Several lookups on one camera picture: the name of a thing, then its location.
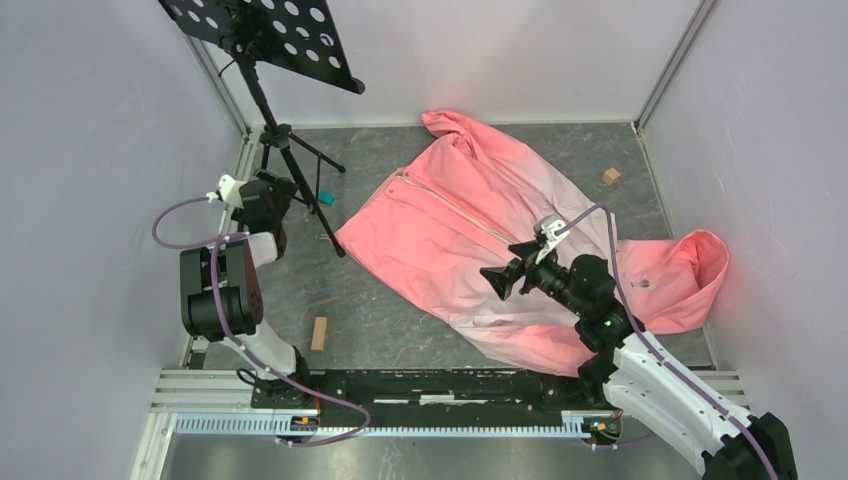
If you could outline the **pink zip jacket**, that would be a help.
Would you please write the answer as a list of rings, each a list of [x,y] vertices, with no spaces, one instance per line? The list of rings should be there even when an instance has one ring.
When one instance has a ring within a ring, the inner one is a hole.
[[[565,175],[528,145],[451,110],[421,117],[433,143],[395,171],[337,233],[347,254],[486,357],[575,376],[590,351],[576,316],[539,291],[500,300],[479,270],[512,259],[556,215],[574,222],[557,248],[561,265],[582,254],[615,256],[624,295],[655,334],[700,328],[728,270],[715,234],[624,240]]]

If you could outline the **black perforated music stand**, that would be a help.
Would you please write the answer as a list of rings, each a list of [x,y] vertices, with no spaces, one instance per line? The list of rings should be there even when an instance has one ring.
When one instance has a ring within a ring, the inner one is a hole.
[[[319,187],[308,184],[291,146],[312,153],[318,165],[338,172],[345,167],[276,121],[260,85],[256,66],[267,63],[335,88],[361,95],[329,6],[324,1],[163,1],[161,7],[179,30],[211,43],[230,56],[265,124],[260,135],[263,160],[259,169],[285,177],[298,186],[293,200],[318,217],[338,256],[345,251],[316,198]]]

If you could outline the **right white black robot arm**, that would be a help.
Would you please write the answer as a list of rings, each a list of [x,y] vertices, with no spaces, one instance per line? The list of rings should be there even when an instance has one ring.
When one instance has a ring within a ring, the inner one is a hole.
[[[514,259],[481,275],[505,300],[515,284],[539,291],[578,317],[592,357],[578,369],[577,392],[591,408],[630,414],[672,446],[703,479],[796,479],[788,428],[774,414],[753,415],[659,346],[615,295],[607,260],[584,254],[561,266],[534,240],[510,246]]]

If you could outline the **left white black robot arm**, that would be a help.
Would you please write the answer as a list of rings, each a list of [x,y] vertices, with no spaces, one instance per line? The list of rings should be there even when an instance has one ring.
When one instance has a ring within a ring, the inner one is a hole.
[[[230,206],[238,232],[179,256],[185,330],[235,351],[252,366],[251,378],[262,392],[295,408],[312,399],[314,381],[298,349],[265,321],[258,270],[285,253],[282,221],[297,191],[292,181],[265,170],[248,181],[223,175],[203,199]]]

